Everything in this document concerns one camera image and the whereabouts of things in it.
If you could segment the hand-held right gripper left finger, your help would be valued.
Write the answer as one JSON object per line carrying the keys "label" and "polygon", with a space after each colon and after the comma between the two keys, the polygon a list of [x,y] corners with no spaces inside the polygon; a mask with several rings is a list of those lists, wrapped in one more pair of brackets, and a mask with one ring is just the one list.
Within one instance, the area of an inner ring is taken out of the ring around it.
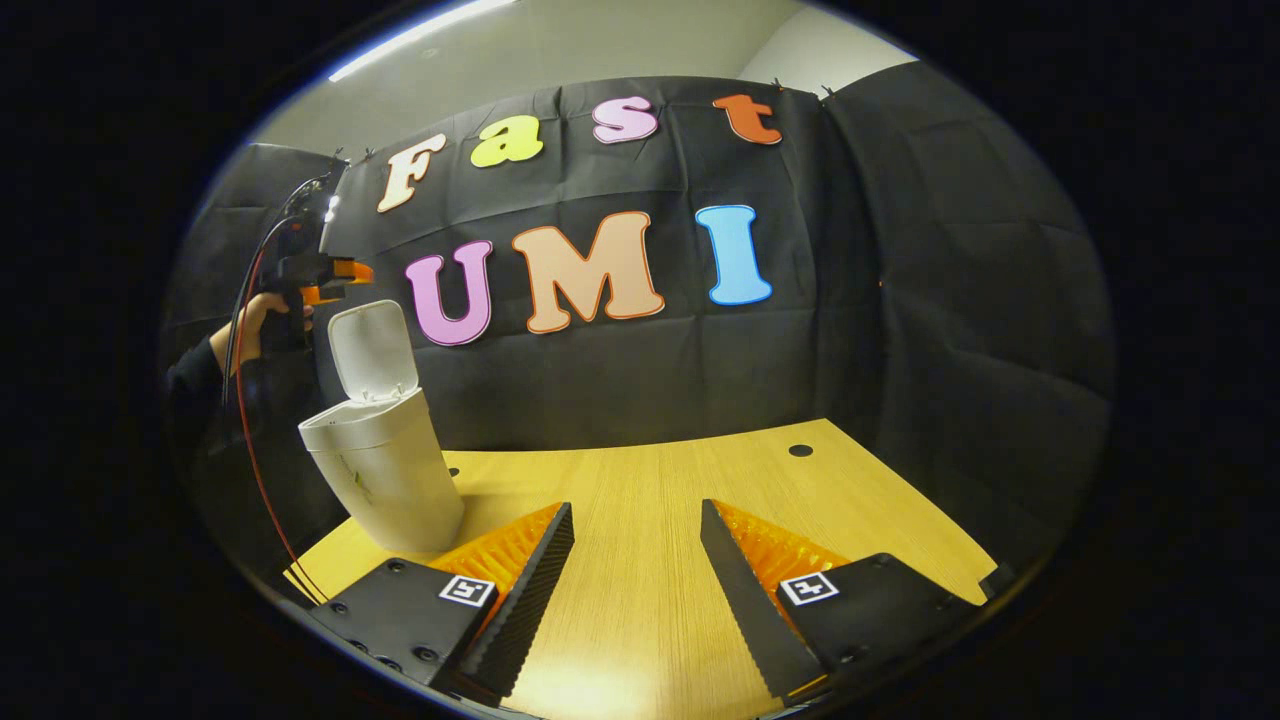
{"label": "hand-held right gripper left finger", "polygon": [[511,696],[575,543],[552,503],[430,564],[390,557],[310,616],[408,679],[485,706]]}

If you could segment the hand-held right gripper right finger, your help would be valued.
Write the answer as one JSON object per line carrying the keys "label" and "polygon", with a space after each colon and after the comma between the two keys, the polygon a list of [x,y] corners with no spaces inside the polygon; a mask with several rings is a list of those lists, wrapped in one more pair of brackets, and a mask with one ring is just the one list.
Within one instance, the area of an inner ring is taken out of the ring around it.
{"label": "hand-held right gripper right finger", "polygon": [[869,691],[979,612],[892,553],[850,560],[714,498],[701,502],[700,539],[756,670],[785,703]]}

